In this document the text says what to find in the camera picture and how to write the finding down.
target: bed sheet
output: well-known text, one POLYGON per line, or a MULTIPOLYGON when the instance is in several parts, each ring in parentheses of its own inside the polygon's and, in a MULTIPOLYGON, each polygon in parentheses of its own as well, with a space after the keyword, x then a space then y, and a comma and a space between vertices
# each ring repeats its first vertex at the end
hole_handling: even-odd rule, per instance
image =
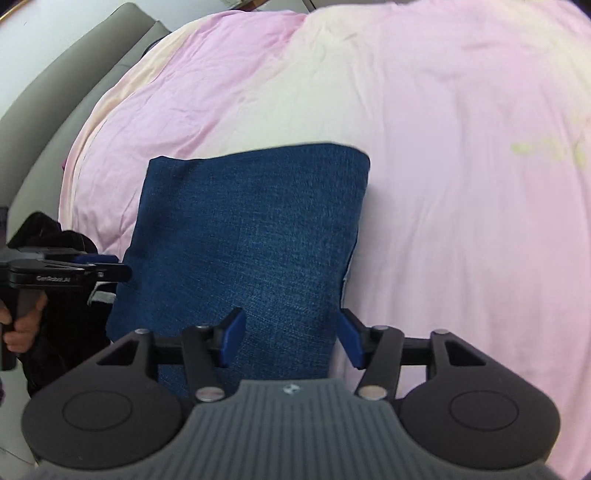
MULTIPOLYGON (((90 117, 64 227, 122 257, 150 158, 356 147, 371 171, 345 306, 519 373, 560 410, 550 465, 591 470, 591 22, 566 1, 421 0, 226 12, 176 38, 90 117)), ((332 374, 361 375, 339 346, 332 374)))

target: white wall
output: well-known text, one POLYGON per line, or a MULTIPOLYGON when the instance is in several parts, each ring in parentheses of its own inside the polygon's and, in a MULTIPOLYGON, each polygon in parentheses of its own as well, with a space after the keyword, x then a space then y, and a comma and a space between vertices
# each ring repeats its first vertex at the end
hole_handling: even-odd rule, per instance
MULTIPOLYGON (((169 30, 227 10, 238 0, 133 0, 169 30)), ((32 0, 0 24, 0 117, 65 49, 125 0, 32 0)), ((301 0, 272 0, 266 9, 305 12, 301 0)))

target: human hand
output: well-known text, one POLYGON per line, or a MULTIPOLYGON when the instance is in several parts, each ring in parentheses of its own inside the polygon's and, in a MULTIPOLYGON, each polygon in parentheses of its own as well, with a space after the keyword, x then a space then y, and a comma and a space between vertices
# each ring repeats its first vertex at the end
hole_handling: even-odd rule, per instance
MULTIPOLYGON (((41 313, 47 305, 47 295, 41 293, 41 296, 35 303, 33 308, 24 317, 20 317, 14 322, 14 331, 4 334, 4 342, 8 350, 14 353, 25 353, 32 346, 35 337, 39 333, 39 325, 41 323, 41 313)), ((12 317, 5 305, 0 301, 0 323, 10 325, 12 317)))

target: white logo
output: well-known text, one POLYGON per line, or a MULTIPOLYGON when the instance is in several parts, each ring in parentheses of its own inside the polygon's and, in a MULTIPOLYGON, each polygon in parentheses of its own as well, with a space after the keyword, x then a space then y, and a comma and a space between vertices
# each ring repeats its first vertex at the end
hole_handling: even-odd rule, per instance
POLYGON ((52 282, 58 282, 58 283, 68 283, 70 281, 69 278, 64 278, 64 277, 42 277, 41 275, 38 275, 35 280, 37 281, 52 281, 52 282))
POLYGON ((283 387, 283 391, 285 393, 287 393, 288 395, 295 395, 300 390, 301 390, 300 386, 296 385, 295 383, 292 383, 290 385, 286 385, 285 387, 283 387))

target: blue denim fabric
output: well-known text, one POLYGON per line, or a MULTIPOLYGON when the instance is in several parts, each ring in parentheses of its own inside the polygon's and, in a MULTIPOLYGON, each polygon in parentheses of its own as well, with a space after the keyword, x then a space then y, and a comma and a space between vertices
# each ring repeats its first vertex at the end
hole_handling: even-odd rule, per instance
MULTIPOLYGON (((174 336, 239 306, 246 336, 218 370, 229 391, 244 378, 325 377, 368 171, 365 154, 333 144, 151 160, 109 337, 174 336)), ((186 392, 181 367, 161 367, 159 381, 186 392)))

